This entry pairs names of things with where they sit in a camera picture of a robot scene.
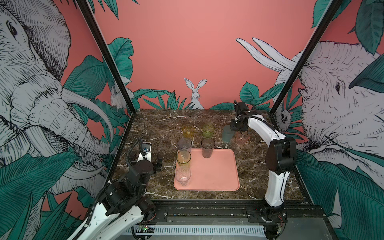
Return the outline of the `teal frosted tumbler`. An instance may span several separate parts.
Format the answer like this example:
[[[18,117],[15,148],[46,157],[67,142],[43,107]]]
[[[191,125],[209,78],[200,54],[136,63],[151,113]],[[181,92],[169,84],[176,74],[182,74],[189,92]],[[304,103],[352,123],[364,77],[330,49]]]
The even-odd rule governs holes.
[[[222,140],[224,143],[229,143],[236,131],[231,129],[230,125],[225,125],[222,131]]]

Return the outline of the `tall dark grey tumbler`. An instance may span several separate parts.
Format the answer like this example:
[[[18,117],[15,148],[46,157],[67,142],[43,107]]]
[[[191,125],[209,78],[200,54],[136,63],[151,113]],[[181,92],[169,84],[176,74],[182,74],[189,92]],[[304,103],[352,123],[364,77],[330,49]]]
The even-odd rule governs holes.
[[[204,158],[208,159],[211,157],[214,148],[215,148],[216,142],[212,138],[203,138],[201,141],[202,146],[202,155]]]

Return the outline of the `tall light green tumbler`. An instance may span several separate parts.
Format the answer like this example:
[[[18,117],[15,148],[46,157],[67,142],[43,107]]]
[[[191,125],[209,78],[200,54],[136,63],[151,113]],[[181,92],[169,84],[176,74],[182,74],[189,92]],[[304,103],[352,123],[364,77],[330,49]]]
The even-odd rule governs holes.
[[[189,169],[191,163],[191,153],[187,150],[182,150],[177,152],[177,164],[179,168]]]

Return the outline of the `pink plastic tray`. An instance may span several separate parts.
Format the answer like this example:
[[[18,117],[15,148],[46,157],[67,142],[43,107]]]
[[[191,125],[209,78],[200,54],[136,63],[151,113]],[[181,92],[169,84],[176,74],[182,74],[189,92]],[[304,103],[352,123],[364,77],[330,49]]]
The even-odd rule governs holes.
[[[201,149],[192,149],[191,177],[182,186],[177,177],[174,187],[178,191],[237,191],[240,187],[235,153],[230,149],[214,149],[210,158]]]

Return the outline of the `tall blue-grey clear tumbler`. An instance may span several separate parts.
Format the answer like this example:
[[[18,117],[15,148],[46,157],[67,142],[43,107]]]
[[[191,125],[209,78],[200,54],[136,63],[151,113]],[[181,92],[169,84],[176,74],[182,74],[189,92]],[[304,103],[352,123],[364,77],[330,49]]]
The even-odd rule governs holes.
[[[188,151],[191,153],[192,150],[192,141],[189,138],[181,138],[178,141],[178,150],[180,151]]]

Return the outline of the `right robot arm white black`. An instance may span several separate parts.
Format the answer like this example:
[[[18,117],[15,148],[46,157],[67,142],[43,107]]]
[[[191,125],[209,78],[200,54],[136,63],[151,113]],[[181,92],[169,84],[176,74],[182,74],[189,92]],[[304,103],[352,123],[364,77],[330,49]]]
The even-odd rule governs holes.
[[[267,223],[280,220],[283,218],[286,183],[297,158],[297,143],[295,139],[278,132],[256,110],[250,110],[246,103],[234,101],[234,109],[231,130],[244,132],[251,128],[268,146],[265,163],[269,169],[269,181],[260,214]]]

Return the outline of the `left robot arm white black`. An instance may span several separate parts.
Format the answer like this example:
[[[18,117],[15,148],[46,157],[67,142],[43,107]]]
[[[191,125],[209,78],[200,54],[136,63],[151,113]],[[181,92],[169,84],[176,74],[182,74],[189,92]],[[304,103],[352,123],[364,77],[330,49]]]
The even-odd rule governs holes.
[[[155,219],[155,204],[145,195],[151,175],[161,171],[163,159],[136,161],[129,171],[99,192],[86,220],[69,240],[115,240],[140,223]]]

